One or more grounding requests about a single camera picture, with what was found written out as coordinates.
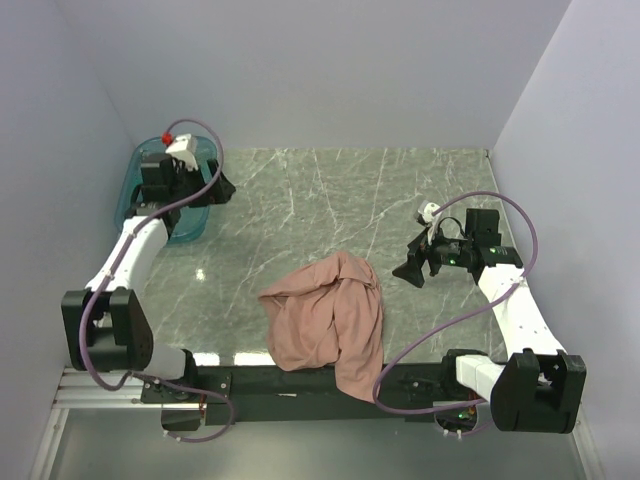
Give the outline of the pink printed t-shirt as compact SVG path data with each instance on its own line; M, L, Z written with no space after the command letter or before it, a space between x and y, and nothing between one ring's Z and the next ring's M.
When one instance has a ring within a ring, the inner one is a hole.
M338 251L262 290L268 352L284 371L335 369L339 391L372 403L383 368L384 310L376 273L363 258Z

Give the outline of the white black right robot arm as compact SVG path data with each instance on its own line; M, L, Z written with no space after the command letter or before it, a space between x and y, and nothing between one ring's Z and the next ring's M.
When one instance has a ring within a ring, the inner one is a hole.
M444 395L460 399L470 390L488 401L501 431L568 434L573 431L586 381L586 365L570 355L552 334L525 278L517 250L502 243L500 214L466 211L461 235L448 238L435 203L425 202L416 220L423 232L408 245L406 261L393 274L415 287L425 273L444 266L466 270L492 307L508 360L499 365L480 353L460 354L441 371Z

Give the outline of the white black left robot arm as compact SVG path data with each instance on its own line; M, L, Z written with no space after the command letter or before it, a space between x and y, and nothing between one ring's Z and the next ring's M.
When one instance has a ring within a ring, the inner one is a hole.
M193 399L200 388L192 354L154 340L137 291L158 253L174 234L184 208L224 204L235 192L224 176L224 159L208 160L204 179L197 165L167 153L149 155L141 164L122 232L105 264L81 290L61 302L71 364L86 371L108 391L123 386L101 378L121 371L126 377L155 377L176 401Z

